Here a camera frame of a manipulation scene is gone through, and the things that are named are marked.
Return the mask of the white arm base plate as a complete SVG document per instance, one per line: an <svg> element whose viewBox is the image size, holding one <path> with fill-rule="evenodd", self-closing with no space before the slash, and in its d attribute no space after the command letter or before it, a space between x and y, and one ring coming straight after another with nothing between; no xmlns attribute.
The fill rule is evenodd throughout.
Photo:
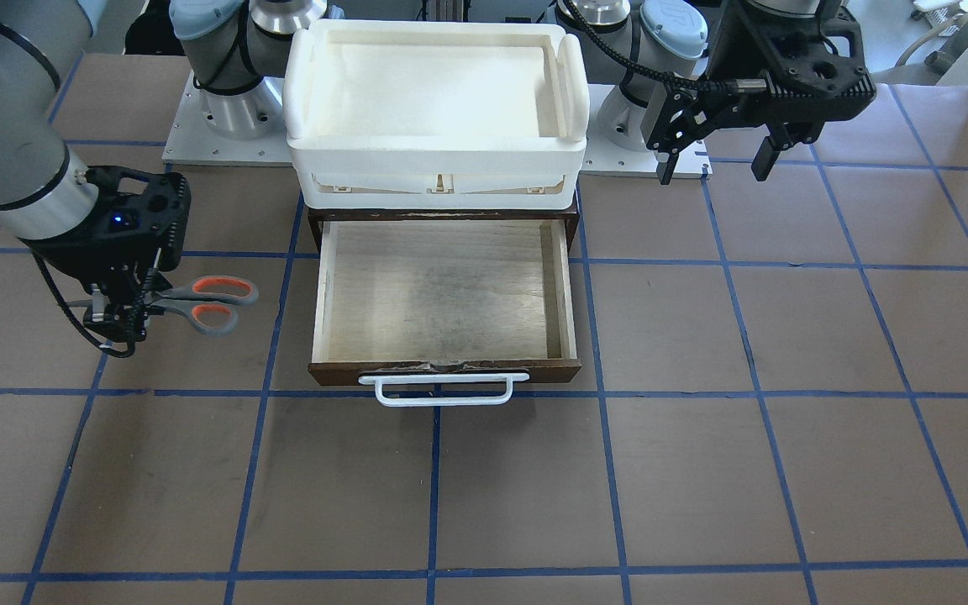
<svg viewBox="0 0 968 605"><path fill-rule="evenodd" d="M162 160L178 166L288 167L283 80L267 77L253 91L220 96L189 73Z"/></svg>
<svg viewBox="0 0 968 605"><path fill-rule="evenodd" d="M588 139L581 172L595 176L657 177L656 153L652 150L629 150L615 145L604 135ZM711 176L711 158L703 142L695 141L677 157L673 179L699 179Z"/></svg>

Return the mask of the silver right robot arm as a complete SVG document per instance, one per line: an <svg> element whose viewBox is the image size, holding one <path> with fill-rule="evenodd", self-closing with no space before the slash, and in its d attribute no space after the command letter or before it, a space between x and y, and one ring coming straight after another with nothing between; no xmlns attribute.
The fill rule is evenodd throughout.
<svg viewBox="0 0 968 605"><path fill-rule="evenodd" d="M96 347L137 344L166 313L225 334L252 283L164 277L182 255L185 177L88 165L45 116L104 9L0 1L0 224ZM434 212L564 206L603 138L583 53L618 23L607 10L562 5L568 26L347 19L327 1L173 1L169 14L218 140L284 134L311 209Z"/></svg>

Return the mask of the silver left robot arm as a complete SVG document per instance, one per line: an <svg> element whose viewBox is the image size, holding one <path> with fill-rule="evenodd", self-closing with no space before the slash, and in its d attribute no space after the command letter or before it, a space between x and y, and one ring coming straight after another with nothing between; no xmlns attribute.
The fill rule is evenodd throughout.
<svg viewBox="0 0 968 605"><path fill-rule="evenodd" d="M817 142L876 98L860 24L841 1L555 1L542 22L581 43L608 85L597 124L615 145L655 154L668 184L680 153L724 129L767 129L750 169Z"/></svg>

